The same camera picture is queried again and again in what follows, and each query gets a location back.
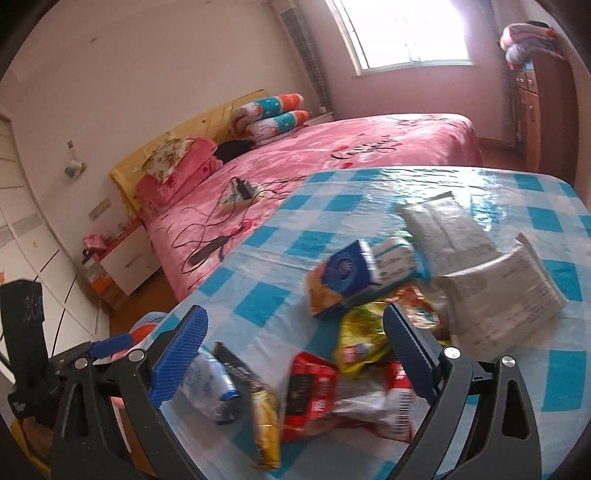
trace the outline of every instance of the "red snack bag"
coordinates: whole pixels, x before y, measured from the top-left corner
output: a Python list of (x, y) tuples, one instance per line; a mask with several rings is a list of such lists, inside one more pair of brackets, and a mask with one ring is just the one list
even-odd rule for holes
[(340, 423), (331, 415), (335, 404), (337, 369), (308, 352), (291, 363), (282, 442), (303, 440), (324, 433)]

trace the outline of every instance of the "yellow wooden headboard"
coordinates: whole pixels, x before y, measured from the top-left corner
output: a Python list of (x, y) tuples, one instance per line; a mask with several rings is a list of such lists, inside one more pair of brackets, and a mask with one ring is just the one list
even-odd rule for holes
[(148, 157), (161, 145), (167, 137), (206, 137), (218, 145), (227, 140), (232, 140), (232, 134), (228, 130), (230, 114), (235, 108), (268, 96), (265, 90), (257, 90), (243, 97), (237, 98), (223, 105), (186, 121), (154, 138), (151, 142), (137, 149), (129, 157), (121, 161), (111, 170), (111, 178), (115, 181), (123, 197), (125, 206), (130, 212), (139, 213), (141, 205), (135, 192), (135, 185), (144, 176), (141, 166)]

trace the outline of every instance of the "pink bag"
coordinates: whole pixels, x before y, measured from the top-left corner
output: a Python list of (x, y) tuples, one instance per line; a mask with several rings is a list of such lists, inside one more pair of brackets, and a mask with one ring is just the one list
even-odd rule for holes
[(82, 240), (85, 250), (94, 250), (96, 252), (104, 252), (107, 250), (105, 239), (102, 235), (88, 235)]

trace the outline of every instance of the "light switch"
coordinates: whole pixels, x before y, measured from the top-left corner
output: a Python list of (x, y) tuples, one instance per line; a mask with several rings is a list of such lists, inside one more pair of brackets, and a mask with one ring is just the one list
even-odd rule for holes
[(88, 214), (88, 218), (94, 222), (98, 217), (105, 213), (110, 206), (111, 200), (109, 198), (105, 198), (102, 202), (100, 202), (96, 207), (92, 209), (92, 211)]

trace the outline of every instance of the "plastic bag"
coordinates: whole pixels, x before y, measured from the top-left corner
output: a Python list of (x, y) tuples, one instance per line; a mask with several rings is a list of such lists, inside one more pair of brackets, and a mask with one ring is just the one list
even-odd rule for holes
[(223, 365), (200, 348), (185, 372), (180, 390), (191, 405), (219, 425), (232, 423), (240, 415), (241, 398)]
[(291, 364), (282, 442), (308, 439), (334, 428), (363, 427), (377, 436), (412, 441), (414, 391), (399, 362), (375, 366), (355, 381), (308, 352)]

